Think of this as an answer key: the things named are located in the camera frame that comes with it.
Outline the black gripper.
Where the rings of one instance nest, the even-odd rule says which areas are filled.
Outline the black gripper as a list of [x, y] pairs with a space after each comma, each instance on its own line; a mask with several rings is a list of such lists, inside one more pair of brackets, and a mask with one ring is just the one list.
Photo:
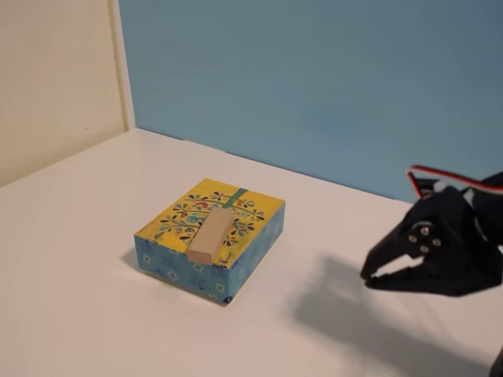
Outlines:
[[[502, 256], [481, 216], [452, 187], [420, 199], [404, 220], [367, 254], [361, 278], [378, 291], [462, 297], [502, 284]], [[423, 258], [414, 267], [376, 276], [407, 255]]]

